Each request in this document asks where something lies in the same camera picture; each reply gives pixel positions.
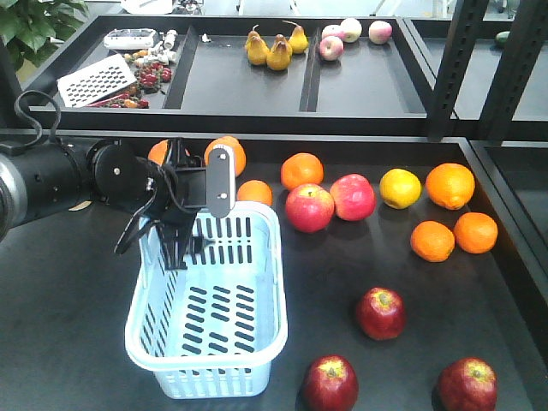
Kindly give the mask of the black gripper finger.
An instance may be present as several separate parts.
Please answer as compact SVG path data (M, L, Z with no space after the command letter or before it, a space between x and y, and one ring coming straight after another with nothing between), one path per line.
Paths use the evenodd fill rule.
M184 255L192 236L192 225L157 224L158 239L167 270L186 270Z

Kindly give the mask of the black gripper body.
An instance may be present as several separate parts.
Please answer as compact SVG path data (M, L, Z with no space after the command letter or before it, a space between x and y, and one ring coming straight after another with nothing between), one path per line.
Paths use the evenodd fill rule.
M193 155L183 139L161 140L148 153L152 164L154 201L146 215L162 223L194 224L206 207L205 160Z

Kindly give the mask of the robot arm with black sleeve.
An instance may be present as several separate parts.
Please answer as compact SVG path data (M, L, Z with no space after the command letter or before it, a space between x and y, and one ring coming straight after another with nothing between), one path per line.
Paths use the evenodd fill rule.
M154 170L120 140L3 141L1 236L88 200L134 212L149 198Z

